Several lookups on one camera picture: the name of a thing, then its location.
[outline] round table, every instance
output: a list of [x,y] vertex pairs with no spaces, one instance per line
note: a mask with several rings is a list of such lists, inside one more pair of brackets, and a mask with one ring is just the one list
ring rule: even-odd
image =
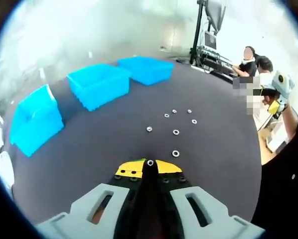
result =
[[[68,212],[72,202],[106,183],[121,163],[144,157],[176,164],[192,185],[224,203],[230,215],[251,220],[261,157],[246,102],[227,82],[174,64],[168,81],[150,87],[131,81],[128,95],[93,112],[82,107],[67,80],[50,86],[65,128],[31,158],[8,147],[14,199],[32,223]],[[173,150],[180,156],[173,157]]]

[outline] blue plastic bin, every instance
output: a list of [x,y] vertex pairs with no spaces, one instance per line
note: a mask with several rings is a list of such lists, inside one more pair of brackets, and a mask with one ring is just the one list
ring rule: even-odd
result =
[[15,110],[9,140],[28,157],[64,127],[48,85],[22,100]]
[[168,80],[173,64],[150,57],[136,56],[117,61],[120,67],[132,72],[131,78],[146,86]]
[[89,111],[129,92],[131,72],[107,64],[97,64],[67,75],[73,94]]

